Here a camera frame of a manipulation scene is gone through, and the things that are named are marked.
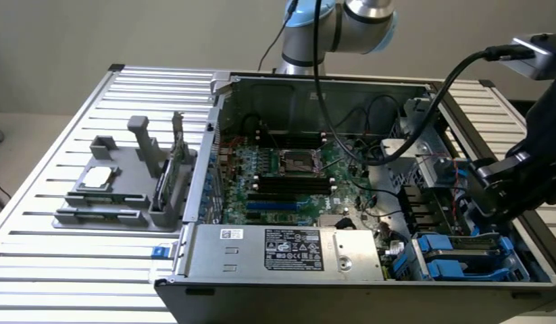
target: slotted aluminum table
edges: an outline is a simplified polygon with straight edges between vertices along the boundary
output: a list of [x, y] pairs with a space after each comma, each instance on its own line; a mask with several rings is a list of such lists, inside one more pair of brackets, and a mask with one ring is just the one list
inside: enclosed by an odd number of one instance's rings
[[[90, 160], [94, 137], [137, 145], [130, 116], [149, 116], [150, 136], [169, 148], [172, 115], [184, 111], [185, 138], [198, 149], [213, 73], [129, 65], [107, 72], [0, 214], [0, 322], [176, 323], [150, 283], [173, 261], [153, 261], [150, 254], [178, 235], [55, 229], [51, 221]], [[503, 157], [525, 136], [525, 119], [497, 88], [478, 81], [456, 82], [450, 93]], [[556, 206], [542, 207], [539, 215], [556, 236]], [[507, 323], [556, 323], [556, 312], [541, 315]]]

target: white label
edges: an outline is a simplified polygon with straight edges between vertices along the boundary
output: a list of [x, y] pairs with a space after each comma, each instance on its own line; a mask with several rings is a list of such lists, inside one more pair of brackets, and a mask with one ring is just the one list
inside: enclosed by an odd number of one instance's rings
[[316, 92], [311, 92], [311, 100], [317, 100], [317, 93]]
[[241, 239], [244, 239], [244, 229], [243, 228], [222, 229], [221, 230], [221, 239], [222, 240], [241, 240]]

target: floor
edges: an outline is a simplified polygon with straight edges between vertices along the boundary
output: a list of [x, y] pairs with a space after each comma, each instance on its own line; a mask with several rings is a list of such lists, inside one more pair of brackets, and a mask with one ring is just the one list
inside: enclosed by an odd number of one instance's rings
[[6, 135], [6, 141], [0, 143], [0, 185], [11, 195], [23, 184], [71, 117], [0, 113], [0, 130]]

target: sticker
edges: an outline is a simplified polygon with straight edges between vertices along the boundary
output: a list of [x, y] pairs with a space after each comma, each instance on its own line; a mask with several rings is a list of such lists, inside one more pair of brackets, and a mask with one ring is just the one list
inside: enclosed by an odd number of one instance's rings
[[264, 266], [277, 271], [324, 271], [320, 230], [267, 229]]
[[222, 240], [241, 240], [241, 239], [244, 239], [244, 229], [243, 228], [222, 229], [221, 230], [221, 239]]
[[311, 100], [317, 100], [317, 93], [316, 92], [311, 92]]

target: power supply label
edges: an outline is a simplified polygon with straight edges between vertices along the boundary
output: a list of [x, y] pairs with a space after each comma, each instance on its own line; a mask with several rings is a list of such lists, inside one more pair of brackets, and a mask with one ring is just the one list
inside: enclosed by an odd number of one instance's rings
[[324, 271], [320, 231], [267, 229], [265, 267], [280, 271]]

